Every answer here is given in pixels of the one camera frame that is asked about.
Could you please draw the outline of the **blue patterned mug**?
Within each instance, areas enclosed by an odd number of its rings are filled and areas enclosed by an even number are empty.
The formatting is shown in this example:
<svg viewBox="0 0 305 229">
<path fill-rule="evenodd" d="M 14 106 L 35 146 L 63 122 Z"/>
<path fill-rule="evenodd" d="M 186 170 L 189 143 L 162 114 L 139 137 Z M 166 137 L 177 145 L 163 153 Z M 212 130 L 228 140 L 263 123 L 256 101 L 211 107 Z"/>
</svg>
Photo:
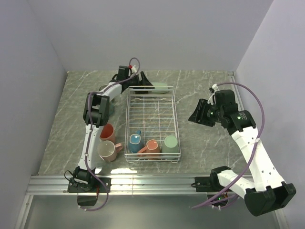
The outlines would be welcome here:
<svg viewBox="0 0 305 229">
<path fill-rule="evenodd" d="M 136 154 L 144 147 L 144 141 L 141 137 L 141 130 L 138 130 L 135 134 L 132 134 L 128 141 L 128 149 L 131 153 Z"/>
</svg>

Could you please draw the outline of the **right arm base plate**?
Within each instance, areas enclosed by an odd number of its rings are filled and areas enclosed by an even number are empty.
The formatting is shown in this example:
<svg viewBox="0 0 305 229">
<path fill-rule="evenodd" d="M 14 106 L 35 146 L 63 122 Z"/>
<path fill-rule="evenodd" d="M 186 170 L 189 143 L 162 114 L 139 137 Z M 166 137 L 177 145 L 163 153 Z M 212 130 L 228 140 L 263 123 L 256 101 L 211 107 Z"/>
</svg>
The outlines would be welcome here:
<svg viewBox="0 0 305 229">
<path fill-rule="evenodd" d="M 219 192 L 224 188 L 218 178 L 214 177 L 195 177 L 191 187 L 195 188 L 196 192 Z"/>
</svg>

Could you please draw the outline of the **salmon mug white inside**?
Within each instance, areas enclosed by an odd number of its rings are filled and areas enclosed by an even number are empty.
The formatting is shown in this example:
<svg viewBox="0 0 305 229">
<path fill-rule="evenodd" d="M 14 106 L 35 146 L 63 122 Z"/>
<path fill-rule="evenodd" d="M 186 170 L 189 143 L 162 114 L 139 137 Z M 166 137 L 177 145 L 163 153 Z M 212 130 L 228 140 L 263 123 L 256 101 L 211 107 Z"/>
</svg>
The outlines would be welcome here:
<svg viewBox="0 0 305 229">
<path fill-rule="evenodd" d="M 161 148 L 155 139 L 151 139 L 137 153 L 148 160 L 157 160 L 161 156 Z"/>
</svg>

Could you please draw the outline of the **steel cup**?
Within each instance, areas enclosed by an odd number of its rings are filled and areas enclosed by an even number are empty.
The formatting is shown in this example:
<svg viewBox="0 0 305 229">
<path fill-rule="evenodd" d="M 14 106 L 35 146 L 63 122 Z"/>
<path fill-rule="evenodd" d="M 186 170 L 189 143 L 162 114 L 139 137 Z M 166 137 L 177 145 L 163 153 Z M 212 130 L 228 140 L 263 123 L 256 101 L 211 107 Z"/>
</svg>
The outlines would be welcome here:
<svg viewBox="0 0 305 229">
<path fill-rule="evenodd" d="M 103 90 L 104 90 L 104 88 L 106 88 L 107 86 L 108 86 L 107 84 L 102 85 L 102 86 L 99 88 L 99 91 L 103 91 Z"/>
</svg>

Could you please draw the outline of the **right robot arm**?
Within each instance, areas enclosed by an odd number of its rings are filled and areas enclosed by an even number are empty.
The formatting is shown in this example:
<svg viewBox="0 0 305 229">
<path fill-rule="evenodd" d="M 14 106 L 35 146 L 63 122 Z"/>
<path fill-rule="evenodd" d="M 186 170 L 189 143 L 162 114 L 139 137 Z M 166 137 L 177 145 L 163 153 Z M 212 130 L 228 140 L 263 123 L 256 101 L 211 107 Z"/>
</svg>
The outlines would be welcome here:
<svg viewBox="0 0 305 229">
<path fill-rule="evenodd" d="M 212 169 L 206 185 L 213 191 L 223 194 L 231 190 L 244 199 L 254 216 L 284 208 L 294 197 L 296 188 L 274 167 L 252 115 L 239 110 L 234 91 L 219 90 L 208 100 L 200 99 L 189 121 L 210 127 L 220 123 L 238 145 L 252 174 L 253 181 L 249 181 L 227 166 Z"/>
</svg>

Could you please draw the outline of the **pink mug white inside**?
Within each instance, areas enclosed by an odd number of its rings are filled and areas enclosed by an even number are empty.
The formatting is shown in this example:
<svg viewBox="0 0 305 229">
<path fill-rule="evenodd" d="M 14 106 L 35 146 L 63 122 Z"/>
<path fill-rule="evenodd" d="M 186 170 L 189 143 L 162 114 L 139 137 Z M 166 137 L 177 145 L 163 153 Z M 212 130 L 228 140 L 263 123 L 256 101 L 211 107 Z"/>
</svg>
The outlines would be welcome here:
<svg viewBox="0 0 305 229">
<path fill-rule="evenodd" d="M 116 159 L 117 154 L 122 150 L 122 144 L 115 144 L 112 141 L 102 141 L 98 145 L 98 154 L 106 162 L 112 162 Z"/>
</svg>

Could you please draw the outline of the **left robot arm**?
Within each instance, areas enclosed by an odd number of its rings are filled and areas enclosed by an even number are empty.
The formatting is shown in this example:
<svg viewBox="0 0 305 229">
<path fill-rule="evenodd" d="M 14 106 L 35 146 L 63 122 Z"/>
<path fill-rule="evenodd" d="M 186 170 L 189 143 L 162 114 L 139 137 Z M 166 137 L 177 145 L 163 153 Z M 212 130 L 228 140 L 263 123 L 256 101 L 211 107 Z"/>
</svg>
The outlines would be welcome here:
<svg viewBox="0 0 305 229">
<path fill-rule="evenodd" d="M 93 192 L 102 183 L 95 176 L 96 165 L 93 162 L 94 151 L 99 143 L 98 138 L 110 118 L 110 102 L 129 87 L 151 87 L 143 71 L 132 66 L 120 66 L 118 73 L 100 91 L 87 94 L 83 119 L 85 121 L 85 140 L 81 158 L 69 178 L 68 193 Z"/>
</svg>

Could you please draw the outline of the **light green cup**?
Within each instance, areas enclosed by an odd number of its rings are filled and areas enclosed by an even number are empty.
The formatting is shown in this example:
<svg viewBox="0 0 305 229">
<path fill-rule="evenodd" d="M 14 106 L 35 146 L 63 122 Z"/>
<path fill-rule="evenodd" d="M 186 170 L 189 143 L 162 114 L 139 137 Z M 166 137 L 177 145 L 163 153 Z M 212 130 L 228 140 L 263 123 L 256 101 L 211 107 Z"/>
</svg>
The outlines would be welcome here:
<svg viewBox="0 0 305 229">
<path fill-rule="evenodd" d="M 169 92 L 169 86 L 166 83 L 152 82 L 152 89 L 150 94 L 167 94 Z"/>
</svg>

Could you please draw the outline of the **aluminium mounting rail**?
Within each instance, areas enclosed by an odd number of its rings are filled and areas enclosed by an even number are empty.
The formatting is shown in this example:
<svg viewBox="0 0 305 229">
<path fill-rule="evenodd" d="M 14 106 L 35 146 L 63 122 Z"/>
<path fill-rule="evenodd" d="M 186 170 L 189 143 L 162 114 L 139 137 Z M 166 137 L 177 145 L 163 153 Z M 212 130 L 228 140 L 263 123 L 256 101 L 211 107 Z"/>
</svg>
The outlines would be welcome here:
<svg viewBox="0 0 305 229">
<path fill-rule="evenodd" d="M 197 174 L 112 174 L 106 176 L 110 183 L 110 195 L 188 195 L 198 194 L 195 189 L 195 178 L 210 183 L 209 175 Z M 94 192 L 70 192 L 69 182 L 60 176 L 32 176 L 26 189 L 26 195 L 87 195 Z"/>
</svg>

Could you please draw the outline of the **blue mug orange inside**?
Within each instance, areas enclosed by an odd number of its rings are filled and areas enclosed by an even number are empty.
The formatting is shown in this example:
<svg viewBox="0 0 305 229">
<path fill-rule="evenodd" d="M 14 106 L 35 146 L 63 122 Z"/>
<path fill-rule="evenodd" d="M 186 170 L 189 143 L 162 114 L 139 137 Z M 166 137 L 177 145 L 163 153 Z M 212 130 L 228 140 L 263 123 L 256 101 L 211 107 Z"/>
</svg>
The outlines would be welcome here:
<svg viewBox="0 0 305 229">
<path fill-rule="evenodd" d="M 115 111 L 115 105 L 113 101 L 110 101 L 110 107 L 109 107 L 109 116 L 112 116 Z"/>
</svg>

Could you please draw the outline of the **salmon tumbler cup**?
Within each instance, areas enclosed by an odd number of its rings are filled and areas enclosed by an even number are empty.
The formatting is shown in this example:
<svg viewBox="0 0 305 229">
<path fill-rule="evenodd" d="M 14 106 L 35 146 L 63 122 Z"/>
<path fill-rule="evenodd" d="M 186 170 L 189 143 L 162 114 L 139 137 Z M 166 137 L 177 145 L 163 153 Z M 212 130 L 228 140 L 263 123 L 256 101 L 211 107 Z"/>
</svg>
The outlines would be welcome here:
<svg viewBox="0 0 305 229">
<path fill-rule="evenodd" d="M 104 127 L 103 130 L 100 134 L 100 139 L 102 141 L 111 141 L 113 143 L 116 142 L 116 137 L 115 137 L 115 133 L 114 133 L 114 127 L 110 124 L 107 123 Z"/>
</svg>

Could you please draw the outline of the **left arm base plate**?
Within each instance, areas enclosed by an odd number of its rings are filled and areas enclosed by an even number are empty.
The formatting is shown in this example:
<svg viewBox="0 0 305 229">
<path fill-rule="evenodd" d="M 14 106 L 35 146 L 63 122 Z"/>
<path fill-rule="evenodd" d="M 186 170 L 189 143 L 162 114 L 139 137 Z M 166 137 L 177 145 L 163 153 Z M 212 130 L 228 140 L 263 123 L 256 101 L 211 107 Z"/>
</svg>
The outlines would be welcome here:
<svg viewBox="0 0 305 229">
<path fill-rule="evenodd" d="M 106 193 L 110 191 L 111 179 L 109 177 L 101 177 L 100 180 L 105 184 L 106 188 L 98 181 L 94 180 L 92 185 L 80 183 L 70 179 L 67 192 L 68 193 Z"/>
</svg>

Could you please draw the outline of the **pale green tumbler cup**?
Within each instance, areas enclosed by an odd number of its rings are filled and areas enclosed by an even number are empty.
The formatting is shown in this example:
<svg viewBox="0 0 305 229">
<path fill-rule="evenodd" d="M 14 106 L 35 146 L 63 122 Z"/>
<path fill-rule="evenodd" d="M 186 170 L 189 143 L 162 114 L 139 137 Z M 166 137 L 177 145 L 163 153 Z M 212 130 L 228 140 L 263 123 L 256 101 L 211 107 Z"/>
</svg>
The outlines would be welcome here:
<svg viewBox="0 0 305 229">
<path fill-rule="evenodd" d="M 165 156 L 174 156 L 178 154 L 179 149 L 178 149 L 178 140 L 175 136 L 169 135 L 167 136 L 161 147 L 161 153 Z"/>
</svg>

